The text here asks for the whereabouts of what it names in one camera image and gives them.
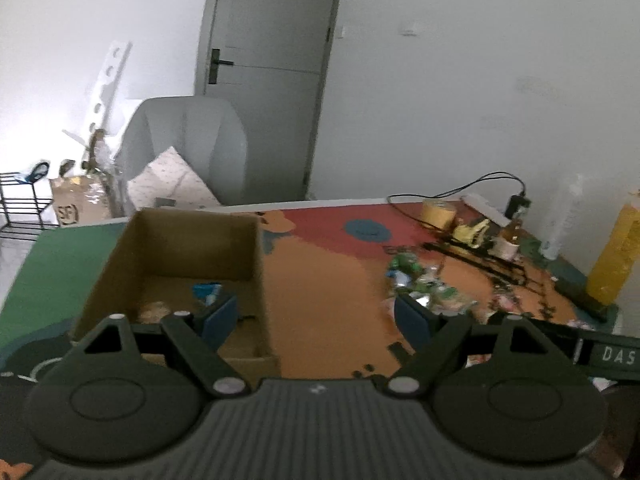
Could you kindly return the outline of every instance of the door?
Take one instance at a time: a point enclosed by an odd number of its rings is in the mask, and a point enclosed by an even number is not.
[[[333,2],[217,0],[206,95],[244,125],[248,202],[302,199]]]

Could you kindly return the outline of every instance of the gray chair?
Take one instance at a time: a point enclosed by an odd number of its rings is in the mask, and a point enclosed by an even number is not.
[[[246,134],[228,101],[204,96],[144,101],[122,136],[116,163],[126,182],[173,146],[224,205],[242,203]]]

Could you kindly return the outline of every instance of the wall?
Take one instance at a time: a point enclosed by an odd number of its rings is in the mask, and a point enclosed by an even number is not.
[[[0,171],[65,156],[112,40],[130,40],[125,98],[189,95],[205,0],[0,0]]]
[[[640,0],[340,0],[336,29],[346,30],[334,39],[310,192],[434,194],[508,170],[529,185],[526,227],[536,232],[560,177],[581,171],[585,214],[565,253],[588,271],[625,191],[640,186],[639,9]],[[399,35],[413,20],[422,34]],[[516,190],[478,186],[503,207]]]

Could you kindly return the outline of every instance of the cable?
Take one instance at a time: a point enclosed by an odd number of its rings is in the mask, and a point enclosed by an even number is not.
[[[416,197],[416,198],[421,198],[423,200],[434,200],[434,199],[439,199],[439,198],[446,198],[448,196],[455,195],[456,193],[459,193],[460,191],[464,191],[465,189],[467,189],[467,188],[469,188],[471,186],[474,186],[478,182],[485,182],[487,180],[516,180],[522,186],[522,190],[520,191],[520,196],[526,196],[527,195],[527,185],[524,183],[524,181],[520,177],[514,175],[513,173],[509,173],[508,171],[492,171],[491,173],[487,173],[487,174],[484,174],[483,176],[480,176],[480,177],[476,178],[474,181],[469,182],[468,184],[465,184],[464,186],[460,186],[460,187],[457,187],[455,189],[451,189],[449,191],[445,191],[443,193],[439,193],[437,195],[429,196],[429,195],[421,195],[421,194],[414,194],[414,193],[398,193],[398,194],[393,194],[393,195],[387,196],[386,197],[386,202],[393,209],[398,211],[400,214],[406,216],[407,218],[410,218],[411,220],[414,220],[415,222],[418,222],[418,223],[420,223],[422,225],[426,225],[427,227],[430,227],[431,229],[435,229],[438,232],[446,234],[446,232],[443,231],[442,229],[440,229],[439,227],[436,227],[435,225],[430,224],[429,222],[425,222],[421,218],[416,218],[415,216],[410,215],[406,211],[403,211],[401,208],[398,207],[397,203],[394,203],[392,201],[392,199],[393,198],[406,197],[406,196],[413,196],[413,197]]]

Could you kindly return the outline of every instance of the light switch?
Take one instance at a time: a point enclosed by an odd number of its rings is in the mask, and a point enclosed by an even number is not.
[[[400,34],[403,36],[420,36],[422,28],[422,24],[415,20],[402,22],[400,25]]]

